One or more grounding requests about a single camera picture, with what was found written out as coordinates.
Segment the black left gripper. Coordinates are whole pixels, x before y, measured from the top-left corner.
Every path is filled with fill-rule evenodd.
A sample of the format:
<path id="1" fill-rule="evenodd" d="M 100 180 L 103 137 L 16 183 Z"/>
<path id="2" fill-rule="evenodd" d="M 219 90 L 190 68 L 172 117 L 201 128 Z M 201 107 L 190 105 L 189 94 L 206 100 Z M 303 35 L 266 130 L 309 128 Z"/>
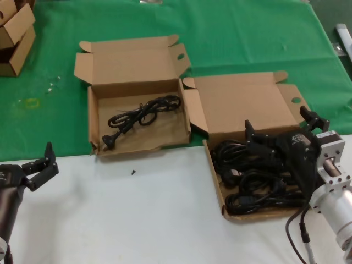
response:
<path id="1" fill-rule="evenodd" d="M 24 165 L 1 165 L 1 191 L 15 190 L 24 191 L 25 187 L 31 191 L 47 183 L 59 173 L 56 156 L 52 143 L 46 145 L 44 157 Z"/>

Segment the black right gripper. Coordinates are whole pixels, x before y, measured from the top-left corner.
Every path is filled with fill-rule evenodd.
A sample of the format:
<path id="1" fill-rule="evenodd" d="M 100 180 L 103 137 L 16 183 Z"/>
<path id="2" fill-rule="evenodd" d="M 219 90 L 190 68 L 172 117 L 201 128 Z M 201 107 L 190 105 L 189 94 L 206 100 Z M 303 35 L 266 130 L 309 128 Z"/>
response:
<path id="1" fill-rule="evenodd" d="M 303 126 L 298 131 L 280 134 L 277 138 L 257 133 L 249 120 L 245 121 L 246 148 L 270 165 L 282 165 L 282 159 L 288 172 L 304 193 L 316 190 L 317 168 L 316 151 L 311 147 L 306 135 L 312 135 L 316 128 L 323 133 L 329 129 L 329 120 L 316 112 L 300 107 Z"/>

